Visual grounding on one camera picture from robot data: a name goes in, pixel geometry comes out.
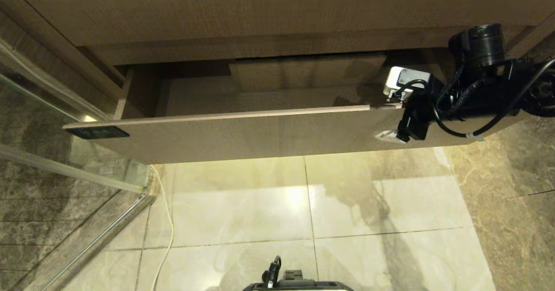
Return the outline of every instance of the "glass panel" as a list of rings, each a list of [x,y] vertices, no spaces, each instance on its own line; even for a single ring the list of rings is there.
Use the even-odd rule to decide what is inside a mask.
[[[90,173],[145,185],[146,165],[64,131],[67,123],[91,118],[60,107],[0,75],[0,143]]]
[[[75,241],[85,246],[108,226],[111,219],[94,229],[80,228],[117,192],[130,193],[0,159],[0,290],[24,289],[36,279],[52,279],[71,260],[71,253],[63,254],[52,272],[43,269],[37,275],[32,270],[68,236],[77,234]]]

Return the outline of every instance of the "open drawer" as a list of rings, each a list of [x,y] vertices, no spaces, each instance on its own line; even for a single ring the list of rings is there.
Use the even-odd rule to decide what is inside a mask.
[[[376,131],[396,129],[404,112],[380,103],[380,76],[365,85],[262,92],[238,91],[232,75],[172,78],[164,80],[158,91],[159,78],[151,74],[149,67],[136,67],[131,72],[134,73],[127,75],[127,99],[120,102],[121,119],[75,123],[64,128],[147,164],[434,147],[474,141],[452,137],[435,124],[430,126],[425,141],[400,144],[376,139]],[[490,133],[517,120],[505,118]],[[446,124],[468,131],[487,122],[486,118]]]

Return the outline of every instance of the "black cable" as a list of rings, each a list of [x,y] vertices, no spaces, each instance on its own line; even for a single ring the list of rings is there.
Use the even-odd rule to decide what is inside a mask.
[[[478,87],[482,85],[482,83],[483,80],[480,79],[472,83],[469,87],[466,87],[464,92],[462,92],[462,94],[458,98],[457,102],[448,111],[442,112],[441,115],[444,117],[448,117],[456,113],[466,103],[466,101],[468,101],[468,99],[476,91],[476,89],[478,89]]]
[[[426,88],[426,84],[427,84],[427,83],[428,83],[428,82],[426,82],[426,81],[423,80],[423,79],[411,80],[411,81],[409,81],[408,83],[406,83],[406,84],[404,84],[403,86],[401,86],[401,88],[397,89],[397,90],[394,92],[394,94],[395,94],[397,97],[400,97],[401,94],[402,94],[402,92],[405,91],[405,89],[407,89],[407,88],[409,88],[409,87],[411,87],[411,86],[413,86],[413,85],[416,85],[416,84],[422,84],[422,85],[424,85],[424,88]]]
[[[461,56],[460,59],[460,66],[453,74],[453,76],[445,83],[445,86],[441,90],[440,94],[437,96],[436,107],[440,106],[440,102],[443,100],[445,95],[451,90],[451,88],[458,82],[459,76],[462,74],[462,70],[464,70],[464,54]]]
[[[526,83],[526,85],[524,85],[524,87],[519,91],[519,93],[513,97],[513,99],[509,102],[509,104],[505,107],[505,109],[503,109],[503,111],[497,113],[497,115],[486,125],[484,125],[483,127],[481,127],[480,129],[478,129],[477,131],[473,131],[472,133],[469,133],[470,135],[466,135],[463,133],[458,133],[456,131],[453,131],[452,129],[448,128],[443,121],[440,119],[440,116],[438,114],[436,105],[434,104],[434,102],[432,103],[432,110],[434,111],[434,118],[436,119],[437,124],[440,126],[440,128],[444,131],[446,131],[446,133],[449,133],[450,135],[456,136],[456,137],[475,137],[475,136],[479,136],[482,135],[483,133],[485,133],[486,131],[489,131],[492,127],[494,127],[503,117],[505,117],[505,115],[507,115],[507,113],[509,113],[509,111],[511,111],[513,109],[513,107],[520,101],[520,99],[522,98],[522,96],[526,93],[526,91],[529,90],[529,88],[536,82],[536,80],[539,79],[539,77],[545,73],[545,71],[547,69],[549,69],[549,67],[555,63],[555,59],[550,60],[549,62],[547,62],[546,64],[544,64],[541,69],[537,70],[534,74],[534,76],[530,79],[530,81],[528,83]]]
[[[430,105],[432,105],[432,111],[434,111],[434,119],[436,119],[436,123],[439,125],[440,129],[443,129],[446,133],[453,135],[455,137],[466,138],[466,134],[453,131],[443,123],[439,113],[437,112],[436,105],[434,104],[434,101],[432,101],[431,99],[430,99]]]
[[[505,107],[503,111],[498,113],[489,123],[484,125],[482,128],[478,129],[477,131],[474,131],[472,134],[474,136],[478,136],[485,133],[486,131],[489,131],[489,129],[494,127],[503,117],[505,117],[505,115],[507,115],[507,113],[509,113],[509,111],[513,109],[513,107],[520,101],[522,96],[530,89],[530,87],[532,87],[532,85],[536,82],[536,80],[538,80],[539,77],[542,76],[547,69],[549,69],[549,67],[553,63],[555,63],[555,59],[548,61],[539,70],[537,70],[534,76],[532,77],[532,79],[530,79],[530,81],[521,89],[521,91],[516,95],[516,97],[514,97],[511,100],[511,102],[509,102],[509,105],[507,105],[507,107]]]

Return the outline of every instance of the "tile grout line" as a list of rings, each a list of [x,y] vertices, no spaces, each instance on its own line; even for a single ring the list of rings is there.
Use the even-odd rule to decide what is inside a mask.
[[[0,271],[25,271],[26,273],[30,272],[30,269],[2,269],[0,268]]]
[[[20,244],[20,243],[0,243],[0,247],[15,245],[18,247],[55,247],[58,244]]]
[[[251,243],[269,243],[269,242],[291,242],[291,241],[303,241],[310,240],[310,238],[300,238],[300,239],[283,239],[283,240],[260,240],[260,241],[244,241],[244,242],[228,242],[228,243],[216,243],[216,244],[200,244],[200,245],[173,245],[172,249],[182,249],[182,248],[202,248],[202,247],[218,247],[220,245],[233,245],[233,244],[251,244]],[[151,247],[144,248],[145,250],[155,250],[155,249],[167,249],[168,247]]]
[[[150,206],[148,206],[147,222],[145,222],[145,224],[144,224],[143,245],[140,248],[139,266],[137,267],[137,277],[135,279],[135,291],[137,291],[137,288],[139,287],[140,264],[141,264],[141,261],[143,260],[144,244],[147,241],[148,220],[150,219],[150,208],[152,207],[153,204],[154,204],[154,202],[152,202],[152,204],[150,204]]]
[[[307,161],[305,156],[303,155],[303,165],[305,166],[305,181],[307,183],[307,197],[309,200],[309,212],[310,212],[310,227],[312,228],[313,234],[313,249],[314,249],[314,262],[316,263],[316,277],[317,281],[320,281],[320,273],[318,271],[318,257],[316,254],[316,240],[314,239],[314,223],[313,223],[313,216],[312,216],[312,205],[310,203],[310,191],[309,191],[309,175],[307,172]]]
[[[323,236],[317,239],[336,239],[336,238],[350,238],[353,236],[374,236],[374,235],[395,235],[395,234],[410,234],[413,232],[438,232],[442,230],[453,230],[453,229],[463,229],[463,228],[474,228],[474,226],[458,226],[450,228],[436,228],[436,229],[422,229],[422,230],[408,230],[406,232],[380,232],[377,234],[359,234],[359,235],[339,235],[339,236]]]
[[[411,232],[438,232],[442,230],[453,230],[453,229],[464,229],[464,228],[474,228],[474,226],[459,226],[450,228],[438,228],[438,229],[423,229],[423,230],[410,230],[406,232],[381,232],[377,234],[359,234],[359,235],[341,235],[341,236],[323,236],[315,239],[336,239],[336,238],[349,238],[354,236],[375,236],[375,235],[391,235],[391,234],[407,234]],[[310,238],[300,238],[300,239],[283,239],[283,240],[266,240],[266,241],[245,241],[245,242],[228,242],[228,243],[216,243],[216,244],[202,244],[202,245],[177,245],[172,246],[172,249],[183,249],[183,248],[202,248],[202,247],[218,247],[221,245],[233,245],[233,244],[251,244],[251,243],[269,243],[269,242],[291,242],[291,241],[304,241],[310,240]],[[160,250],[166,249],[167,247],[150,247],[143,248],[143,250]],[[141,250],[141,248],[129,248],[129,249],[111,249],[112,251],[136,251]]]
[[[43,198],[0,198],[0,201],[83,199],[83,198],[101,198],[101,197],[105,197],[105,196],[110,196],[110,195],[99,195],[99,196],[48,196],[48,197],[43,197]]]
[[[170,210],[170,216],[172,217],[172,222],[173,222],[173,210],[174,210],[174,199],[175,199],[175,177],[176,177],[176,169],[177,165],[174,166],[173,170],[172,170],[172,199],[168,200],[168,205],[171,202],[172,203],[172,209]]]
[[[85,219],[10,219],[1,222],[83,222]]]
[[[501,200],[511,200],[511,199],[516,199],[516,198],[524,198],[525,196],[535,196],[537,194],[544,194],[544,193],[549,193],[549,192],[555,192],[555,190],[540,191],[540,192],[535,192],[535,193],[523,194],[521,196],[510,196],[508,198],[501,198]]]

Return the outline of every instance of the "beige tile floor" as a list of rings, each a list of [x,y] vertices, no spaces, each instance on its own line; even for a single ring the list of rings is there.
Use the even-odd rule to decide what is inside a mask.
[[[158,290],[236,291],[283,269],[360,291],[493,291],[442,148],[167,164]],[[149,290],[160,199],[66,290]]]

